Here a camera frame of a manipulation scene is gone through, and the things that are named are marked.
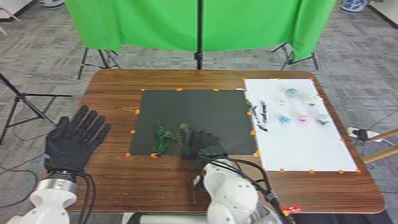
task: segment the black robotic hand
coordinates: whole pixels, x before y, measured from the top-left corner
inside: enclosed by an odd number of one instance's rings
[[[227,157],[226,150],[220,146],[220,139],[206,131],[192,131],[188,140],[188,150],[183,153],[183,159],[208,157],[220,159]]]
[[[83,105],[69,121],[69,117],[60,117],[57,128],[46,136],[46,155],[44,167],[48,172],[69,171],[83,172],[91,155],[103,143],[110,131],[105,124],[105,117],[98,112],[89,111]]]

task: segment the white cable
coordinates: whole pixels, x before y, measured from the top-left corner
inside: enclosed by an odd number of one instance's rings
[[[21,72],[21,73],[25,73],[25,74],[30,74],[30,75],[35,75],[35,76],[43,76],[43,77],[46,77],[46,78],[57,78],[57,79],[64,79],[64,80],[67,80],[67,81],[80,81],[78,79],[69,79],[69,78],[66,78],[64,76],[53,76],[53,75],[48,75],[48,74],[37,74],[37,73],[32,73],[32,72],[27,72],[27,71],[21,71],[21,70],[18,70],[18,69],[14,69],[14,68],[0,68],[0,70],[9,70],[9,71],[14,71],[14,72]]]

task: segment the black mat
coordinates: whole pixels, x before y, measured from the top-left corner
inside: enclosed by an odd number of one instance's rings
[[[156,120],[162,120],[165,130],[172,132],[178,131],[181,123],[188,124],[192,130],[210,131],[220,138],[229,155],[249,155],[256,152],[242,91],[158,90],[144,92],[131,141],[131,154],[135,155],[153,153]],[[178,144],[172,144],[165,154],[176,155],[179,148]]]

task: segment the tripod stand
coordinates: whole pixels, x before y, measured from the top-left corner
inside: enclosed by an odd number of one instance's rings
[[[2,143],[3,143],[3,137],[5,137],[7,130],[9,130],[11,127],[25,124],[27,122],[30,122],[30,121],[34,121],[37,119],[44,119],[55,125],[51,119],[46,116],[46,111],[48,111],[50,106],[53,104],[55,98],[57,97],[71,97],[71,95],[53,95],[53,94],[21,93],[2,74],[0,74],[0,81],[2,81],[3,85],[7,86],[7,88],[11,89],[11,91],[14,92],[14,94],[16,94],[14,104],[12,104],[12,108],[11,108],[11,112],[9,112],[9,118],[7,118],[7,122],[5,122],[5,126],[3,126],[3,132],[2,132],[2,137],[0,137],[0,145],[2,145]],[[43,111],[39,110],[39,108],[35,107],[35,105],[32,104],[32,102],[28,101],[27,96],[51,97],[51,100],[48,102],[48,105],[46,105],[46,108],[44,108]],[[30,110],[34,111],[35,117],[28,118],[23,121],[18,121],[14,124],[11,124],[11,120],[12,120],[14,112],[16,112],[16,106],[18,106],[19,101],[25,103],[25,105],[30,108]]]

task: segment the metal pole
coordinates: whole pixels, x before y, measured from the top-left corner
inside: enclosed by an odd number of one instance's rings
[[[202,14],[204,14],[204,0],[197,0],[197,70],[202,70]]]

